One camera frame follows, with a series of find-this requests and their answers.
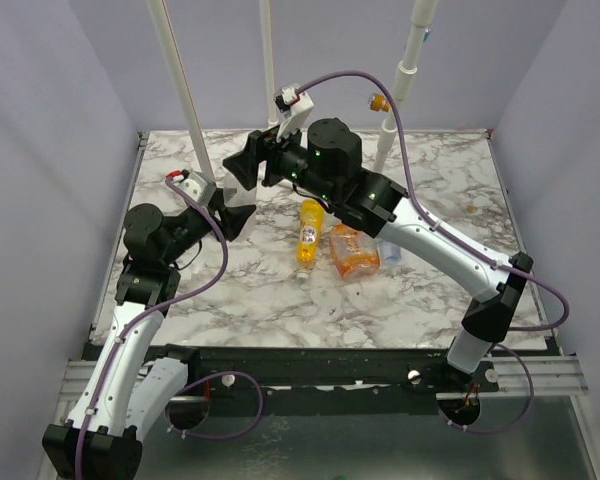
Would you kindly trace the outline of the yellow pomelo drink bottle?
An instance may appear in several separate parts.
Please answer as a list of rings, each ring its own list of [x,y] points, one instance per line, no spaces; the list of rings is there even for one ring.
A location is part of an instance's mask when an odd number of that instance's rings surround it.
[[[296,277],[306,280],[315,264],[325,211],[317,200],[305,199],[300,207],[300,230],[296,248]]]

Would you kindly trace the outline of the clear plastic bottle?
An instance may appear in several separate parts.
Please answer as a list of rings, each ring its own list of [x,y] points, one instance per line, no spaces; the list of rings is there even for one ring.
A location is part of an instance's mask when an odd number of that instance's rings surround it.
[[[223,198],[228,207],[243,207],[247,205],[256,205],[257,189],[246,190],[236,177],[230,172],[225,174],[223,180]],[[256,226],[256,212],[250,214],[240,234],[235,239],[236,242],[246,242]]]

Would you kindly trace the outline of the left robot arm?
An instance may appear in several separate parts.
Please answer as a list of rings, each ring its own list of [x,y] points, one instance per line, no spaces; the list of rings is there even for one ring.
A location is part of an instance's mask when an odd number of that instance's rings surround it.
[[[143,441],[176,394],[194,393],[202,380],[196,351],[171,347],[138,377],[151,341],[175,302],[176,260],[210,233],[223,244],[237,238],[255,206],[186,208],[166,216],[149,203],[125,215],[127,255],[117,282],[108,336],[84,391],[42,445],[62,479],[132,479]]]

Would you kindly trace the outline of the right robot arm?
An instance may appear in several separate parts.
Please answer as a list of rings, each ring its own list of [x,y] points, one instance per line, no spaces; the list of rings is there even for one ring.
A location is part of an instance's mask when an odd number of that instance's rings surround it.
[[[277,129],[254,131],[223,165],[247,190],[282,180],[324,202],[343,224],[388,241],[428,262],[462,286],[472,300],[440,379],[460,392],[476,380],[482,358],[504,340],[532,259],[493,251],[420,206],[389,177],[362,165],[362,140],[337,118],[317,120],[285,139]]]

